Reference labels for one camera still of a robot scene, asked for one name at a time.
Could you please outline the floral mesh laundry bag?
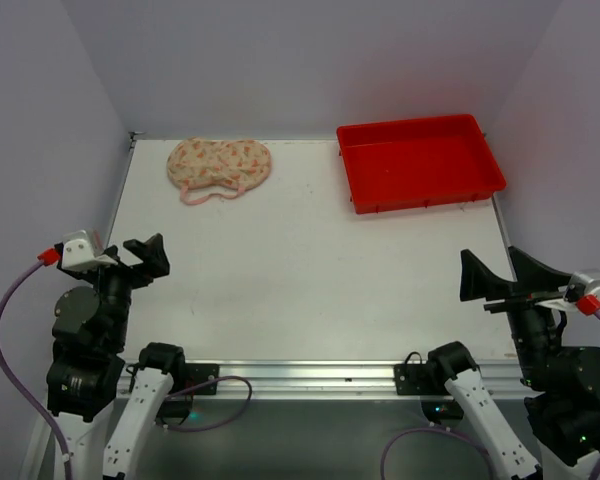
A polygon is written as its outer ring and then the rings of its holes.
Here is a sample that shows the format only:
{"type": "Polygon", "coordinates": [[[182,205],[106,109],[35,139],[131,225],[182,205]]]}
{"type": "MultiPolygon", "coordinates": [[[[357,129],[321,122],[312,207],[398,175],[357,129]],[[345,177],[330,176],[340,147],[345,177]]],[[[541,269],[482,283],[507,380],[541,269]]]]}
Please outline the floral mesh laundry bag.
{"type": "Polygon", "coordinates": [[[252,140],[220,141],[192,137],[169,154],[166,173],[187,206],[212,197],[234,200],[260,186],[272,171],[272,156],[252,140]]]}

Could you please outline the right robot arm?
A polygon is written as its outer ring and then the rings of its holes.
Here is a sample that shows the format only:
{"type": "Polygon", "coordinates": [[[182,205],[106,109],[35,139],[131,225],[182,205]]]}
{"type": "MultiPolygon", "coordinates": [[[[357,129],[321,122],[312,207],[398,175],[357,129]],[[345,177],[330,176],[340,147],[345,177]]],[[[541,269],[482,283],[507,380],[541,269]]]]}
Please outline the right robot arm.
{"type": "Polygon", "coordinates": [[[459,341],[429,352],[425,367],[460,405],[501,479],[596,479],[600,476],[600,347],[566,346],[570,312],[600,320],[600,271],[565,273],[509,247],[515,278],[494,274],[474,253],[460,253],[459,298],[482,300],[506,315],[524,400],[541,450],[535,458],[487,391],[481,371],[459,341]]]}

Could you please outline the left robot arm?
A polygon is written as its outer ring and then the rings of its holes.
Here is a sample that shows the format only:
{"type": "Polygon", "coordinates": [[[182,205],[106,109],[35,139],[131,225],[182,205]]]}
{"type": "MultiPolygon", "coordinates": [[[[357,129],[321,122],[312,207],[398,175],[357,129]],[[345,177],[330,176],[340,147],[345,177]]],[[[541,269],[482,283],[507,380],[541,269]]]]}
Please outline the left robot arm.
{"type": "Polygon", "coordinates": [[[68,479],[133,479],[160,406],[184,383],[181,347],[152,342],[142,349],[130,397],[114,431],[107,430],[125,368],[132,293],[170,273],[161,234],[126,240],[137,263],[92,231],[69,234],[43,260],[81,281],[54,307],[46,415],[56,437],[56,465],[68,479]]]}

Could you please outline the red plastic tray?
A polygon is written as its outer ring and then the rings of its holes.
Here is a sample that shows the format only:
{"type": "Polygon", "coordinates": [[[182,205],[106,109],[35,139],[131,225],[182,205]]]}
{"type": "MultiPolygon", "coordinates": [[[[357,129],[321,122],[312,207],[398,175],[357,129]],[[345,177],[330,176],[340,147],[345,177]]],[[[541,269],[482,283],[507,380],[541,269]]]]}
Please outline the red plastic tray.
{"type": "Polygon", "coordinates": [[[505,177],[470,114],[340,126],[358,214],[486,200],[505,177]]]}

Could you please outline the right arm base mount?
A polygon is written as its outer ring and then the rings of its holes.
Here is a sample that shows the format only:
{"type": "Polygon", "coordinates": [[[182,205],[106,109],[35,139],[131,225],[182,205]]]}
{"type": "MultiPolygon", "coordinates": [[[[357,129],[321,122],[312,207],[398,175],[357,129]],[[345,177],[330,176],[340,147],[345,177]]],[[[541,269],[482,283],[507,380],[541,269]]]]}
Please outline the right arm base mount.
{"type": "Polygon", "coordinates": [[[448,396],[445,373],[437,360],[424,360],[417,351],[393,366],[393,380],[398,396],[448,396]]]}

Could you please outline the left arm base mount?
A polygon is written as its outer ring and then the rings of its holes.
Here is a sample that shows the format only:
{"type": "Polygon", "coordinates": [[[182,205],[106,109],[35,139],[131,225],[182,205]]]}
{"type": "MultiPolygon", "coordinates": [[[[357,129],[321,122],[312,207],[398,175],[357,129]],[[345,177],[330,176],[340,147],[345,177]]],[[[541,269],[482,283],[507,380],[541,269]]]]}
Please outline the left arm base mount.
{"type": "MultiPolygon", "coordinates": [[[[125,376],[129,380],[127,387],[122,387],[120,392],[131,393],[136,383],[138,367],[136,364],[128,364],[125,367],[125,376]]],[[[170,394],[184,390],[185,388],[201,385],[204,382],[218,378],[220,366],[215,363],[187,363],[185,373],[181,374],[175,381],[170,394]]]]}

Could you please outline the aluminium front rail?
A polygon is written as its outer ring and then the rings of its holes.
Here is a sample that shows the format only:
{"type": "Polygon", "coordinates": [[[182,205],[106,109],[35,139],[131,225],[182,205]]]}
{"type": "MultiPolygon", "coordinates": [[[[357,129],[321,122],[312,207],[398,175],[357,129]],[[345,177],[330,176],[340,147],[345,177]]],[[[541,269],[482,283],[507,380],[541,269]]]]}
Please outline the aluminium front rail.
{"type": "MultiPolygon", "coordinates": [[[[398,396],[393,367],[389,361],[225,361],[219,365],[221,376],[248,379],[252,400],[407,400],[398,396]]],[[[521,382],[513,360],[479,361],[483,382],[496,400],[519,400],[532,395],[521,382]]],[[[201,400],[242,400],[247,387],[240,381],[226,380],[215,395],[201,400]]]]}

